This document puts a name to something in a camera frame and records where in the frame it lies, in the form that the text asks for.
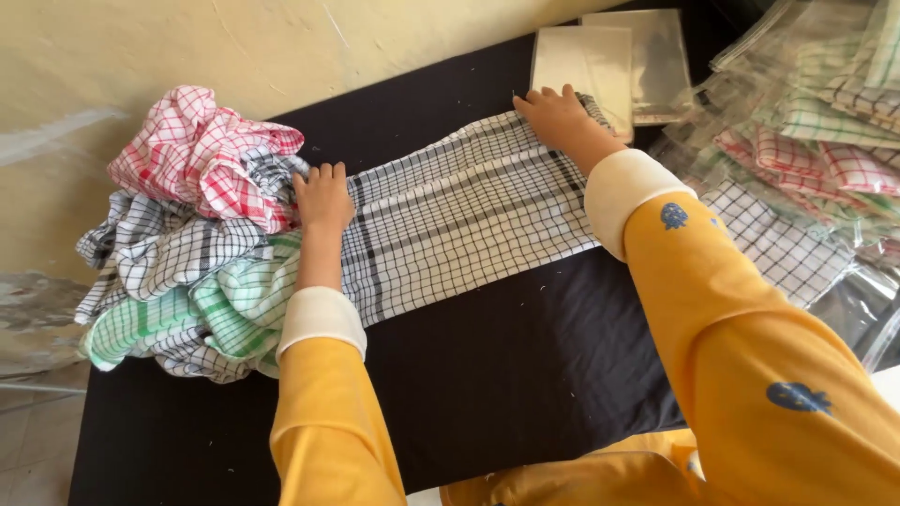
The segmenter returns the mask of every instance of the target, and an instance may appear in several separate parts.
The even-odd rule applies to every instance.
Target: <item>wall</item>
[[[173,86],[211,87],[219,105],[265,119],[615,3],[4,2],[0,273],[28,273],[16,279],[38,276],[49,285],[72,280],[86,290],[95,271],[72,247],[106,214],[113,185],[104,167]],[[23,288],[31,287],[0,284],[0,306],[33,316],[17,330],[0,322],[0,374],[34,358],[29,342],[46,352],[48,342],[70,347],[78,333],[47,323],[33,303],[17,306]]]

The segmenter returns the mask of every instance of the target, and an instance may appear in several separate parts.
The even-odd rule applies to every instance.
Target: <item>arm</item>
[[[579,128],[566,125],[578,122],[538,111],[558,109],[563,95],[529,95],[524,114],[532,124],[551,120],[552,129],[535,131],[556,147],[592,153],[572,156],[589,177],[585,210],[600,242],[631,270],[697,436],[703,493],[766,504],[895,501],[900,416],[852,353],[768,285],[665,168],[640,151],[611,151],[605,132],[593,149],[583,140],[568,144],[581,136],[565,133]],[[667,229],[670,204],[684,213],[684,226]]]
[[[281,504],[405,504],[400,471],[372,383],[365,332],[340,292],[341,234],[354,210],[344,165],[294,177],[303,235],[297,293],[277,358],[270,438]]]

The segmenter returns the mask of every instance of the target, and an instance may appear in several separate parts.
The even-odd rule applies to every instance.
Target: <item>blue print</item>
[[[766,397],[782,408],[794,411],[821,411],[831,416],[828,406],[832,404],[825,400],[825,392],[813,392],[802,383],[773,383],[766,389]]]
[[[688,226],[685,224],[685,221],[688,220],[688,214],[676,203],[663,205],[662,212],[660,212],[660,220],[666,224],[666,230]]]

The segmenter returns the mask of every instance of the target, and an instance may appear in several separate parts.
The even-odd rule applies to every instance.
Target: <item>yellow sleeve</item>
[[[280,504],[406,504],[372,383],[346,342],[305,339],[281,355],[270,447]]]
[[[900,416],[838,336],[767,284],[705,205],[656,196],[628,218],[624,244],[697,436],[705,493],[757,504],[898,501]]]

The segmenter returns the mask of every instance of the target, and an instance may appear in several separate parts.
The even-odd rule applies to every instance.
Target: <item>table surface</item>
[[[738,33],[706,0],[617,9],[661,7],[682,10],[691,78],[702,81]],[[344,160],[359,172],[510,110],[513,93],[528,88],[533,46],[530,34],[273,121],[304,133],[300,154],[311,164]],[[659,132],[637,129],[635,146]],[[627,267],[602,248],[367,334],[366,368],[407,492],[575,458],[682,422]],[[94,370],[69,504],[274,504],[276,402],[277,382],[257,373],[216,385],[166,375],[147,359]]]

